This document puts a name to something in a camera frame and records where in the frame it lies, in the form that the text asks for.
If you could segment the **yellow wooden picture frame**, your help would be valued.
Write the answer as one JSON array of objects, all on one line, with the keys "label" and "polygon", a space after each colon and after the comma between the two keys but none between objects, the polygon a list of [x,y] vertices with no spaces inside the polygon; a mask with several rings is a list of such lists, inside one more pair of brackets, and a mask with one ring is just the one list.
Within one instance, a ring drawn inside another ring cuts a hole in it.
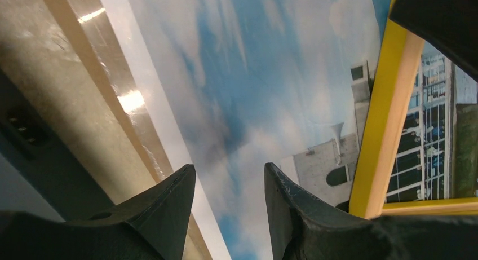
[{"label": "yellow wooden picture frame", "polygon": [[388,204],[386,192],[399,147],[420,54],[426,42],[389,15],[379,54],[349,212],[361,218],[387,215],[476,215],[477,198]]}]

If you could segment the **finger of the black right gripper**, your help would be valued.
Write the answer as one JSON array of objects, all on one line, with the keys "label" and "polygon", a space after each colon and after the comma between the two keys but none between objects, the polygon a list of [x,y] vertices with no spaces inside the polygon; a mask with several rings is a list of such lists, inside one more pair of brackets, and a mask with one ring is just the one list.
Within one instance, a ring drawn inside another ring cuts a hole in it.
[{"label": "finger of the black right gripper", "polygon": [[389,19],[477,80],[477,0],[395,0]]}]

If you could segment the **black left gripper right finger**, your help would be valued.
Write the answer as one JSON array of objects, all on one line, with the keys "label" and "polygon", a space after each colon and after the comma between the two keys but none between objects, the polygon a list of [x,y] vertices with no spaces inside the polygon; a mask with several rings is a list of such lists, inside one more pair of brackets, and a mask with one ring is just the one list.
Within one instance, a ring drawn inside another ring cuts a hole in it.
[{"label": "black left gripper right finger", "polygon": [[274,259],[476,259],[477,216],[399,215],[363,219],[264,166]]}]

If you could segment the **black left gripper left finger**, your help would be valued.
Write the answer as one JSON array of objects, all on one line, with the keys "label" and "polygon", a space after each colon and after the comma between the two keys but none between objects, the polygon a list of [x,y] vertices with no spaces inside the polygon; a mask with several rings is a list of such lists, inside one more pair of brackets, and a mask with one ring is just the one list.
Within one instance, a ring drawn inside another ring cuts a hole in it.
[{"label": "black left gripper left finger", "polygon": [[184,165],[150,189],[89,219],[54,222],[1,212],[2,259],[181,259],[196,183]]}]

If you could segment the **building and sky photo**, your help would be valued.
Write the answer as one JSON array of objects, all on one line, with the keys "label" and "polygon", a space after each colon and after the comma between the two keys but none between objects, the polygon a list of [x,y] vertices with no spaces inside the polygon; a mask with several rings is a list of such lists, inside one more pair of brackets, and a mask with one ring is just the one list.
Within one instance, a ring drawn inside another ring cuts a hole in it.
[{"label": "building and sky photo", "polygon": [[[391,0],[101,0],[213,259],[274,259],[263,166],[349,213]],[[477,83],[425,42],[388,204],[477,198]]]}]

